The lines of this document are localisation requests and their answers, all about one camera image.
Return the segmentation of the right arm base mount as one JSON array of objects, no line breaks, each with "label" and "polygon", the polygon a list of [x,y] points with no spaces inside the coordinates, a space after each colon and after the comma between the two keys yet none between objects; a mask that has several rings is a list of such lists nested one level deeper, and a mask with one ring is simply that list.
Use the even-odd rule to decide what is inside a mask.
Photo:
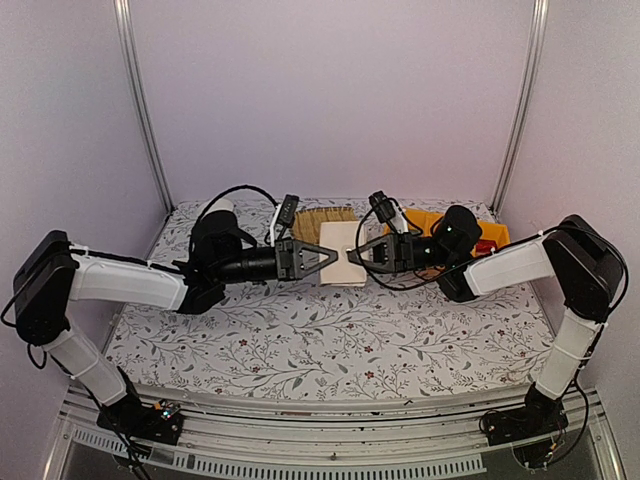
[{"label": "right arm base mount", "polygon": [[536,383],[529,387],[523,406],[488,410],[479,420],[479,429],[490,446],[561,432],[568,425],[562,400],[546,396]]}]

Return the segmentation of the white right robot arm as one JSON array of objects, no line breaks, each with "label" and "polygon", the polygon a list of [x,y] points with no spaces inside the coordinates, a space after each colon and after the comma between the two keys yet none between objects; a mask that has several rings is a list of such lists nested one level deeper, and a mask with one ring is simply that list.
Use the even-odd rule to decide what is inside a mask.
[{"label": "white right robot arm", "polygon": [[557,280],[564,315],[540,375],[530,387],[530,403],[558,402],[590,360],[609,316],[627,294],[630,275],[620,251],[581,216],[483,256],[472,254],[483,234],[474,214],[453,205],[423,231],[412,221],[394,224],[396,210],[374,207],[386,234],[348,253],[372,280],[382,274],[438,269],[434,282],[445,296],[465,303],[497,290],[543,278]]}]

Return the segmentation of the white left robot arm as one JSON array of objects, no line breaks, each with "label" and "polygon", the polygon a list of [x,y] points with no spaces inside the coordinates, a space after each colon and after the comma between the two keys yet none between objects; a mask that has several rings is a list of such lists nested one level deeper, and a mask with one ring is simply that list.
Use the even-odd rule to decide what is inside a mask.
[{"label": "white left robot arm", "polygon": [[67,316],[70,302],[100,300],[200,315],[229,284],[297,281],[334,264],[336,251],[291,238],[265,247],[243,231],[233,211],[215,208],[191,230],[188,258],[172,266],[93,252],[49,232],[14,277],[13,327],[42,348],[105,406],[133,397],[125,375]]}]

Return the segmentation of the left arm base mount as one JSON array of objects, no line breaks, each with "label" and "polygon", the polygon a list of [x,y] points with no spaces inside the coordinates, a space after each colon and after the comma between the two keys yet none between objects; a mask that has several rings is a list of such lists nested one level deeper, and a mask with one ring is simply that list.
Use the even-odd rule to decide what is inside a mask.
[{"label": "left arm base mount", "polygon": [[131,383],[125,383],[125,395],[112,405],[99,403],[97,425],[127,438],[138,438],[176,446],[184,416],[178,403],[160,399],[145,405]]}]

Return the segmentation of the red cards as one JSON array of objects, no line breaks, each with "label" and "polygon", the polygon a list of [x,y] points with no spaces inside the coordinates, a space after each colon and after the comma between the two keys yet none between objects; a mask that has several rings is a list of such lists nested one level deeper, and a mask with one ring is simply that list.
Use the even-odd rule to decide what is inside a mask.
[{"label": "red cards", "polygon": [[491,254],[498,249],[498,245],[494,240],[480,239],[475,246],[475,253],[477,256],[483,256]]}]

